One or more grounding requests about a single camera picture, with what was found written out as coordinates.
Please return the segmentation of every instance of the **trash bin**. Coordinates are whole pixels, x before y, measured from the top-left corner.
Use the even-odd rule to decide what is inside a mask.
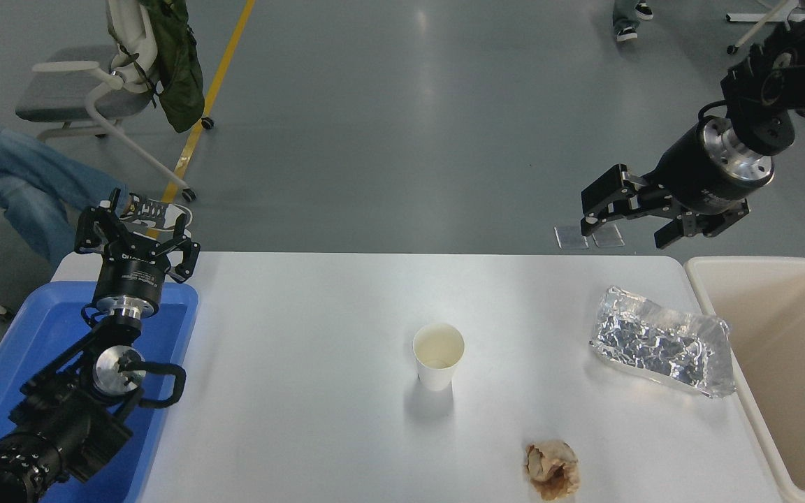
[[[732,326],[738,395],[779,489],[805,502],[805,258],[699,257],[685,270],[702,311]]]

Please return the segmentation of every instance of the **green backpack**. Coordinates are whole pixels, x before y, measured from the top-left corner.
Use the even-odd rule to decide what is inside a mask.
[[[157,70],[163,89],[156,93],[176,133],[204,114],[204,77],[185,0],[138,0],[147,10],[157,41]]]

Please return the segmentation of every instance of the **food wrapper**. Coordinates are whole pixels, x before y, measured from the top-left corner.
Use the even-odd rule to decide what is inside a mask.
[[[579,489],[575,452],[562,440],[547,440],[527,447],[527,475],[545,501],[570,496]]]
[[[724,319],[667,309],[611,286],[589,344],[621,370],[717,398],[735,391],[729,331]]]

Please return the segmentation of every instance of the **chair armrest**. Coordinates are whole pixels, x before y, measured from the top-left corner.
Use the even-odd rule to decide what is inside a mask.
[[[36,73],[68,73],[68,71],[85,71],[89,75],[108,84],[111,89],[118,90],[124,86],[124,80],[116,75],[106,73],[97,61],[51,61],[51,63],[34,64]]]

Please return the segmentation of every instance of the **gray floor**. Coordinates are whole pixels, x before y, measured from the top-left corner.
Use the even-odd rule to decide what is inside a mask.
[[[217,69],[243,0],[192,2],[205,74]],[[204,249],[562,254],[579,192],[614,163],[636,174],[721,99],[725,54],[751,0],[667,0],[638,41],[616,45],[610,0],[384,2],[258,0],[186,179]],[[107,43],[103,11],[68,0],[0,0],[0,122],[29,67],[55,48]],[[753,213],[716,239],[654,248],[659,219],[620,224],[622,248],[579,254],[805,257],[805,127],[776,159]],[[157,109],[128,133],[175,165],[185,134]],[[136,191],[166,184],[112,140],[52,140]],[[0,299],[17,308],[51,271],[0,210]],[[6,325],[0,324],[0,339]]]

